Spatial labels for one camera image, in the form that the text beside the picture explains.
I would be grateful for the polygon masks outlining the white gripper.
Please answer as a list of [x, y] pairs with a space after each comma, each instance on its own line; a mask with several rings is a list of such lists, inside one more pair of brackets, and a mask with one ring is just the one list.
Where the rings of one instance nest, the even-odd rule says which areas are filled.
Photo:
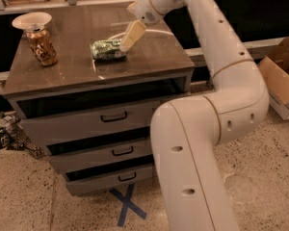
[[158, 23], [165, 15], [166, 0], [137, 0], [127, 10], [138, 19], [130, 22], [121, 39], [119, 50], [127, 52], [144, 35], [146, 25]]

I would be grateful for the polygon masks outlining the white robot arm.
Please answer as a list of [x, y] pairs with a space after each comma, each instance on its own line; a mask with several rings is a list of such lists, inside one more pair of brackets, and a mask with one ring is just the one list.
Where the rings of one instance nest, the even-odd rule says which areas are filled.
[[128, 51], [166, 13], [185, 7], [214, 91], [170, 100], [154, 113], [150, 140], [171, 231], [240, 231], [223, 186], [214, 146], [254, 130], [269, 108], [264, 79], [214, 0], [137, 0]]

